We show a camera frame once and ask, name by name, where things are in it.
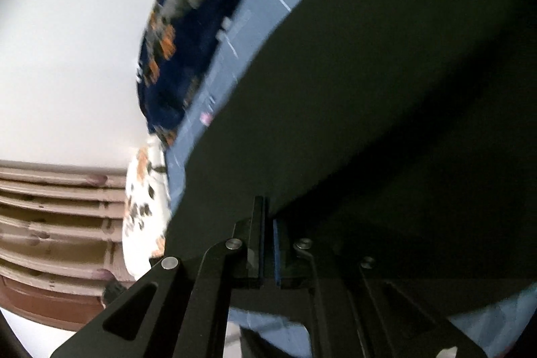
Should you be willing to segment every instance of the triangular cutout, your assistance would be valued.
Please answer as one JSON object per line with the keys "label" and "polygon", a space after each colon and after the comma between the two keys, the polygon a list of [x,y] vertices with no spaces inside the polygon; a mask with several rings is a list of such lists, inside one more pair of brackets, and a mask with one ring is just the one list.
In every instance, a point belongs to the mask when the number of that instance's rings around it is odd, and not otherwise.
{"label": "triangular cutout", "polygon": [[156,291],[155,284],[146,285],[108,317],[103,324],[103,329],[125,340],[133,341]]}

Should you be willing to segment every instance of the black cloth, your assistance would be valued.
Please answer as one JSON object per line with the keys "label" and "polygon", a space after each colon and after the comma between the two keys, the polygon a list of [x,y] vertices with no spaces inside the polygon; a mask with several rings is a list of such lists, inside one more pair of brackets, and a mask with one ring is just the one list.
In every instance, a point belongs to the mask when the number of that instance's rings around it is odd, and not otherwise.
{"label": "black cloth", "polygon": [[303,0],[195,147],[166,253],[200,255],[265,195],[446,314],[522,289],[536,23],[534,0]]}

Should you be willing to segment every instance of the silver rivet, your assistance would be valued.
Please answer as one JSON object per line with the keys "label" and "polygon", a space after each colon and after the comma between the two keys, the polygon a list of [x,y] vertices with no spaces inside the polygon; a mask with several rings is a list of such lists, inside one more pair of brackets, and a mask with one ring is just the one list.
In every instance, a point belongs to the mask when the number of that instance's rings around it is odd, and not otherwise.
{"label": "silver rivet", "polygon": [[309,238],[301,238],[298,242],[296,242],[296,247],[304,251],[311,249],[312,245],[313,241]]}
{"label": "silver rivet", "polygon": [[371,256],[364,256],[360,265],[363,269],[371,270],[373,267],[375,267],[375,259]]}
{"label": "silver rivet", "polygon": [[237,249],[240,249],[241,246],[242,246],[242,242],[238,238],[230,238],[226,242],[226,247],[231,251],[236,251]]}
{"label": "silver rivet", "polygon": [[160,265],[165,270],[175,269],[175,267],[179,265],[179,260],[175,258],[174,256],[167,256],[166,258],[162,260]]}

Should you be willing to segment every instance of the metal screw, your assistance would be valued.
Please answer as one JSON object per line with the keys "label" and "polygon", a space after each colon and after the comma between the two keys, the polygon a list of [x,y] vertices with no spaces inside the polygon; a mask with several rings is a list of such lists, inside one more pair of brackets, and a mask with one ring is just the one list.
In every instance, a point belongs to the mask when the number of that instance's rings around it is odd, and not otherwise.
{"label": "metal screw", "polygon": [[230,238],[227,242],[226,242],[226,247],[230,250],[230,251],[236,251],[237,249],[240,249],[242,246],[242,242],[241,240],[239,240],[238,238]]}
{"label": "metal screw", "polygon": [[160,265],[165,270],[175,269],[175,267],[179,265],[179,260],[175,258],[174,256],[167,256],[166,258],[162,260]]}
{"label": "metal screw", "polygon": [[375,267],[375,259],[371,256],[364,256],[360,265],[363,269],[371,270],[373,267]]}
{"label": "metal screw", "polygon": [[299,249],[302,249],[304,251],[307,251],[308,249],[311,249],[313,245],[313,241],[309,238],[301,238],[298,242],[295,243],[296,247]]}

